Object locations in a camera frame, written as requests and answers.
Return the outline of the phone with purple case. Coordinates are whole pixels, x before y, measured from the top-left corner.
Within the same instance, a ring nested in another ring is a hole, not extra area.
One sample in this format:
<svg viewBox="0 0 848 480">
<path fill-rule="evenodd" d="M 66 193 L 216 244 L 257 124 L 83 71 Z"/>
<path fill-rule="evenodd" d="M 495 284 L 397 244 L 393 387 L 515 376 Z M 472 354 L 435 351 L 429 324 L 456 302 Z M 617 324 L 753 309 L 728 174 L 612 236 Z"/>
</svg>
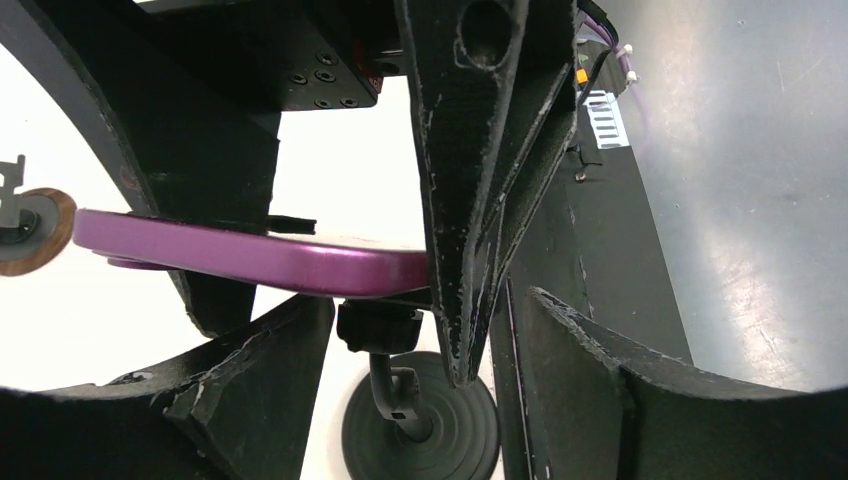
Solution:
<svg viewBox="0 0 848 480">
<path fill-rule="evenodd" d="M 126 268 L 185 270 L 304 294 L 379 298 L 430 282 L 422 251 L 311 243 L 90 209 L 76 212 L 73 241 Z"/>
</svg>

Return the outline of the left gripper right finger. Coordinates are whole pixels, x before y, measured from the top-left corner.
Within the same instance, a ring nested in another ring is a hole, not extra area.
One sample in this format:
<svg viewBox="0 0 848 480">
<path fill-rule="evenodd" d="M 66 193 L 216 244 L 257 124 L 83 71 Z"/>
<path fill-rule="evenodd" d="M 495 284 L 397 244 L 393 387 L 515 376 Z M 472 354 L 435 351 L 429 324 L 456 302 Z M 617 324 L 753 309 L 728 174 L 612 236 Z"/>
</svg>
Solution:
<svg viewBox="0 0 848 480">
<path fill-rule="evenodd" d="M 843 479 L 847 391 L 728 378 L 648 348 L 547 291 L 527 294 L 557 479 Z"/>
</svg>

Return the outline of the black pole phone stand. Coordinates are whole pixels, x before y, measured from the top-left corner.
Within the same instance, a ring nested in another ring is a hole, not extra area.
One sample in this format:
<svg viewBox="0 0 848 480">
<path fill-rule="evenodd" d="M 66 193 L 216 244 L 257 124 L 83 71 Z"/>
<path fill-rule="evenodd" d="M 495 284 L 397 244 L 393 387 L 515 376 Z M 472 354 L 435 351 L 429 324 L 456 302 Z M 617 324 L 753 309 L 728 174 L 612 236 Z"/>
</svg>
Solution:
<svg viewBox="0 0 848 480">
<path fill-rule="evenodd" d="M 452 386 L 440 354 L 417 350 L 422 323 L 412 306 L 346 300 L 338 308 L 338 337 L 369 361 L 342 418 L 353 479 L 489 479 L 495 471 L 495 399 L 479 380 Z"/>
</svg>

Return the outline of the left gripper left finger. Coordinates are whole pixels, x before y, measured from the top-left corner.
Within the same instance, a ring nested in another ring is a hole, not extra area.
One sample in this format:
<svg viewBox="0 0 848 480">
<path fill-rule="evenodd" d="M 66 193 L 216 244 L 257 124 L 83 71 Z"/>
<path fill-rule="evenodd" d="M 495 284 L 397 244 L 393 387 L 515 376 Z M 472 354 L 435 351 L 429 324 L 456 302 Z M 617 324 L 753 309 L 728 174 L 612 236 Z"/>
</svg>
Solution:
<svg viewBox="0 0 848 480">
<path fill-rule="evenodd" d="M 5 479 L 296 479 L 335 317 L 297 295 L 96 386 L 1 392 Z"/>
</svg>

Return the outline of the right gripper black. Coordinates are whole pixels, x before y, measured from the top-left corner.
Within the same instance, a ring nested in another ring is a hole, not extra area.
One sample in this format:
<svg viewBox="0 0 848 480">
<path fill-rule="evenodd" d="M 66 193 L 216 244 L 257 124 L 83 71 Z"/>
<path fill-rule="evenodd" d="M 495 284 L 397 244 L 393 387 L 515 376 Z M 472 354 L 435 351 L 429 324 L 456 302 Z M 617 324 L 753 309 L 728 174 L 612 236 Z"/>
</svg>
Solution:
<svg viewBox="0 0 848 480">
<path fill-rule="evenodd" d="M 405 73 L 390 1 L 5 1 L 1 43 L 132 212 L 265 234 L 279 111 L 369 108 Z"/>
</svg>

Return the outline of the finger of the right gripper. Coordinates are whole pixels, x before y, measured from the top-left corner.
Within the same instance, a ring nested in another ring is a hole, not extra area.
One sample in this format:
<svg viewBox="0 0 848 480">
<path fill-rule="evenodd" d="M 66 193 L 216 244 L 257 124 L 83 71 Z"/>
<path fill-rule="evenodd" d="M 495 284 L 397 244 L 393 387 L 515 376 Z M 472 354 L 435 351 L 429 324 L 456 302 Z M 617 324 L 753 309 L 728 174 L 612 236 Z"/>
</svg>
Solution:
<svg viewBox="0 0 848 480">
<path fill-rule="evenodd" d="M 572 1 L 398 1 L 445 374 L 477 378 L 500 284 L 576 122 Z"/>
</svg>

